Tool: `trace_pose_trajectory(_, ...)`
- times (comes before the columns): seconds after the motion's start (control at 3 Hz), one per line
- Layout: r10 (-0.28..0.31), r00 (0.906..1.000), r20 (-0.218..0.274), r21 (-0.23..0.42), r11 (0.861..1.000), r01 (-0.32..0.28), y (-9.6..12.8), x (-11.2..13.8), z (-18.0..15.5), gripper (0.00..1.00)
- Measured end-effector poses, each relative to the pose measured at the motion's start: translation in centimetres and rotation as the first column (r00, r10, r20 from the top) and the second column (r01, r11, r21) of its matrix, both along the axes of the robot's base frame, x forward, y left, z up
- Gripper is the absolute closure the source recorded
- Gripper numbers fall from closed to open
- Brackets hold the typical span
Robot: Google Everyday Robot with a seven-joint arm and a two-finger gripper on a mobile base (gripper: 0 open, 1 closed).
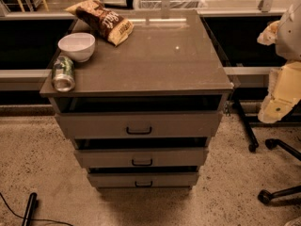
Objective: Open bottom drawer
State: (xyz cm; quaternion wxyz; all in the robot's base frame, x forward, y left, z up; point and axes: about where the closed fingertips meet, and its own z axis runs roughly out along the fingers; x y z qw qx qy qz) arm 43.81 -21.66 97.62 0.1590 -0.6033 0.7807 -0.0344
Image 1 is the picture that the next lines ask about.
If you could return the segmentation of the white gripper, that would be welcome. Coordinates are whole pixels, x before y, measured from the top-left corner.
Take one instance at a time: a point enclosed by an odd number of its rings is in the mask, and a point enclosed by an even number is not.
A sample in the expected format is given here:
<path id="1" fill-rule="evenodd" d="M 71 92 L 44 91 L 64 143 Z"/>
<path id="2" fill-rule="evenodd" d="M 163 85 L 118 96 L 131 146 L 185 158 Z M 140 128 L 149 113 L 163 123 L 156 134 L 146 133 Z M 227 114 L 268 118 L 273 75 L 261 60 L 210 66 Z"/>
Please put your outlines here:
<path id="1" fill-rule="evenodd" d="M 279 21 L 270 23 L 257 37 L 262 45 L 275 44 Z M 287 62 L 269 73 L 268 94 L 261 103 L 259 121 L 275 123 L 288 115 L 301 100 L 301 62 Z"/>

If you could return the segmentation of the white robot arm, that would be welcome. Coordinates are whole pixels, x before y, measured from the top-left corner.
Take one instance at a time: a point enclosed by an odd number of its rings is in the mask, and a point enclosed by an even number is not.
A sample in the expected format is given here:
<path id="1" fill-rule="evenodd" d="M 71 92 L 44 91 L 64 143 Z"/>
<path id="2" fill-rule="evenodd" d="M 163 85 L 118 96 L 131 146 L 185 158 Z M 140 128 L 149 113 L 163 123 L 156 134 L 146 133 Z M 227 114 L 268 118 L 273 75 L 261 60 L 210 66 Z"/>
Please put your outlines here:
<path id="1" fill-rule="evenodd" d="M 295 0 L 282 17 L 270 23 L 257 43 L 276 46 L 276 54 L 286 59 L 269 73 L 268 94 L 261 103 L 258 119 L 275 123 L 288 115 L 301 100 L 301 0 Z"/>

